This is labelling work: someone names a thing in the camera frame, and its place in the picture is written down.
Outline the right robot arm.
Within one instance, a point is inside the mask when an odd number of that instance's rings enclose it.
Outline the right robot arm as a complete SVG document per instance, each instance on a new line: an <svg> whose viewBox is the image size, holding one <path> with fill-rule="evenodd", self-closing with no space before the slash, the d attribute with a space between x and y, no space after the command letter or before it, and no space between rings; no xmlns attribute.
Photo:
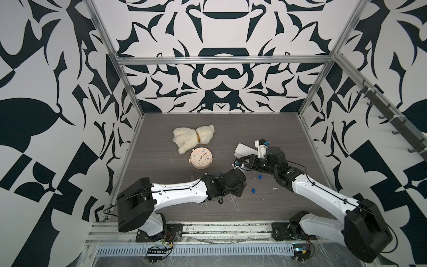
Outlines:
<svg viewBox="0 0 427 267"><path fill-rule="evenodd" d="M302 165L289 163L280 148L261 144L252 149L238 144L234 155L236 166L272 175L280 186L311 200L333 216L328 219L298 212L289 220L290 239L328 239L346 246L365 263L372 263L393 241L394 232L374 202L347 197L315 181Z"/></svg>

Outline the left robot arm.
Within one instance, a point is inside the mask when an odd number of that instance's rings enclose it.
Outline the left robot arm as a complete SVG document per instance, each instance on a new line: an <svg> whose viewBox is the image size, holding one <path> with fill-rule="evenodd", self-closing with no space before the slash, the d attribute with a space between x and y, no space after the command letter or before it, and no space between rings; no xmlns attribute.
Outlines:
<svg viewBox="0 0 427 267"><path fill-rule="evenodd" d="M159 240L166 233L166 219L159 210L187 203L222 203L227 195L240 197L246 185L246 176L239 169L220 176L204 174L195 181L178 184L156 184L141 178L119 193L117 203L104 212L117 209L120 233L142 230L151 239Z"/></svg>

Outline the white rectangular box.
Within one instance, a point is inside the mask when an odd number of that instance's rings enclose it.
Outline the white rectangular box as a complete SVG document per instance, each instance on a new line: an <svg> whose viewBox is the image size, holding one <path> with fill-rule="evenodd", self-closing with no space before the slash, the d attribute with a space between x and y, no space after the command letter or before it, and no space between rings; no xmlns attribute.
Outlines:
<svg viewBox="0 0 427 267"><path fill-rule="evenodd" d="M236 158L242 158L242 157L250 156L250 155L258 155L258 151L253 149L253 148L250 148L249 146L246 146L242 143L239 143L237 145L235 152L234 152L234 156Z"/></svg>

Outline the pink round alarm clock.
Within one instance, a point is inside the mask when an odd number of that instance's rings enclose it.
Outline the pink round alarm clock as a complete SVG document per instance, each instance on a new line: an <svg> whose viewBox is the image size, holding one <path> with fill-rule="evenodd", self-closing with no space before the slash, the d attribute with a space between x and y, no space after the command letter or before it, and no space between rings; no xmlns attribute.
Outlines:
<svg viewBox="0 0 427 267"><path fill-rule="evenodd" d="M193 149L189 158L189 163L198 170L208 168L212 162L212 152L207 148Z"/></svg>

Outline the cream plush dog toy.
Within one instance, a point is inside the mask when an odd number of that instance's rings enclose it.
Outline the cream plush dog toy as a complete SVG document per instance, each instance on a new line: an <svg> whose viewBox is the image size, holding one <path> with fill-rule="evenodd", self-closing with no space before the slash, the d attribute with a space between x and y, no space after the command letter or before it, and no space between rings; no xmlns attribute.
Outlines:
<svg viewBox="0 0 427 267"><path fill-rule="evenodd" d="M199 144L209 144L215 133L213 125L200 126L196 129L188 127L178 127L173 130L173 142L178 147L178 153L183 155Z"/></svg>

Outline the right electronics board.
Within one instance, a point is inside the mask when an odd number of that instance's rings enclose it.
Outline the right electronics board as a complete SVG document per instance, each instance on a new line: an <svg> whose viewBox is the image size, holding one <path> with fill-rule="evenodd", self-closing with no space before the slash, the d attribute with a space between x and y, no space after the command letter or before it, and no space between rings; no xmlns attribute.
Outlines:
<svg viewBox="0 0 427 267"><path fill-rule="evenodd" d="M306 262L315 254L315 245L310 240L305 243L293 243L292 249L294 252L292 258L298 262Z"/></svg>

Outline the electronics board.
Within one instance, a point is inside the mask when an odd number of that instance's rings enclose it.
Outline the electronics board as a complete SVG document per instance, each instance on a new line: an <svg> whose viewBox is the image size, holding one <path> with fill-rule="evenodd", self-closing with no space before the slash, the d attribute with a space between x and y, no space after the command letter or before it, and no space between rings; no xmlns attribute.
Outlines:
<svg viewBox="0 0 427 267"><path fill-rule="evenodd" d="M305 243L293 243L292 249L294 252L292 258L298 262L306 262L315 254L315 245L310 240Z"/></svg>
<svg viewBox="0 0 427 267"><path fill-rule="evenodd" d="M164 243L163 246L153 246L147 249L145 259L151 264L167 258L174 248L173 242Z"/></svg>

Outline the left electronics board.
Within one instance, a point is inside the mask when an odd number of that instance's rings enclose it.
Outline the left electronics board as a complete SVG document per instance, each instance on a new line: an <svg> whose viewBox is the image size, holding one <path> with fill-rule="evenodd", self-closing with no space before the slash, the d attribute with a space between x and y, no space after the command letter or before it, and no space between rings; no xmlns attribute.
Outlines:
<svg viewBox="0 0 427 267"><path fill-rule="evenodd" d="M173 242L164 243L163 246L153 246L147 249L145 259L151 264L167 258L174 248Z"/></svg>

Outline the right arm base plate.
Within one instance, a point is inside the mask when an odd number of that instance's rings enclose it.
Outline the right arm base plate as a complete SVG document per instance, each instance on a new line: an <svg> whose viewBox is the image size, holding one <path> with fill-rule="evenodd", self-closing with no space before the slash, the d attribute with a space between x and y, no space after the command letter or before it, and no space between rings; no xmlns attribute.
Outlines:
<svg viewBox="0 0 427 267"><path fill-rule="evenodd" d="M276 241L317 240L316 235L308 235L296 222L274 222L272 238Z"/></svg>

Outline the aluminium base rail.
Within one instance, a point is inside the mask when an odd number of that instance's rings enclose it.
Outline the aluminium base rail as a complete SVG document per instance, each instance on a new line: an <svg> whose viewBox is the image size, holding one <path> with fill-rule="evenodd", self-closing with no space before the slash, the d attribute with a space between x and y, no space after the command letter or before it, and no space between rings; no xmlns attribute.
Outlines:
<svg viewBox="0 0 427 267"><path fill-rule="evenodd" d="M272 221L188 221L182 230L172 233L173 243L189 244L250 244L277 243L272 237ZM115 222L97 222L90 229L84 245L159 244L132 230L120 233Z"/></svg>

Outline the wall hook rack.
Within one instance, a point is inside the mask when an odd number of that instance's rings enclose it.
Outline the wall hook rack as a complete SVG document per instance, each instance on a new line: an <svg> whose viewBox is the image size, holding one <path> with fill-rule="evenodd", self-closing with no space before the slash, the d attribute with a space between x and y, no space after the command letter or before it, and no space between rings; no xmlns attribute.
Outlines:
<svg viewBox="0 0 427 267"><path fill-rule="evenodd" d="M395 129L391 133L400 135L411 146L408 152L417 153L424 161L427 160L427 137L375 87L370 87L366 80L362 81L362 89L358 95L367 98L369 107L375 107L380 115L378 119L390 123Z"/></svg>

